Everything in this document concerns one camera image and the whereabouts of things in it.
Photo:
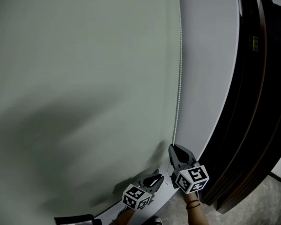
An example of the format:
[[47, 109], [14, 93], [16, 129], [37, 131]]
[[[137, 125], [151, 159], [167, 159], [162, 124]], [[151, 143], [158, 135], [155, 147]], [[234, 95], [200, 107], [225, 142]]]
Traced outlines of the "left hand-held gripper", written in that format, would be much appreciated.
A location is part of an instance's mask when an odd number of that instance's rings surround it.
[[148, 174], [142, 181], [130, 184], [122, 194], [122, 203], [132, 210], [141, 210], [153, 202], [154, 193], [164, 181], [159, 173]]

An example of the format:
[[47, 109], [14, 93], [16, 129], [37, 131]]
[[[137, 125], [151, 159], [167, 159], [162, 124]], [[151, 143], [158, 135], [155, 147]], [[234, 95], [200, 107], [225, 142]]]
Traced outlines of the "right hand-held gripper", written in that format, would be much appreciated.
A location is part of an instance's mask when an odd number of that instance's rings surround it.
[[180, 188], [185, 194], [202, 190], [209, 181], [209, 175], [205, 167], [196, 162], [193, 153], [181, 145], [174, 144], [169, 146], [168, 152], [170, 164], [174, 169], [171, 175], [173, 187]]

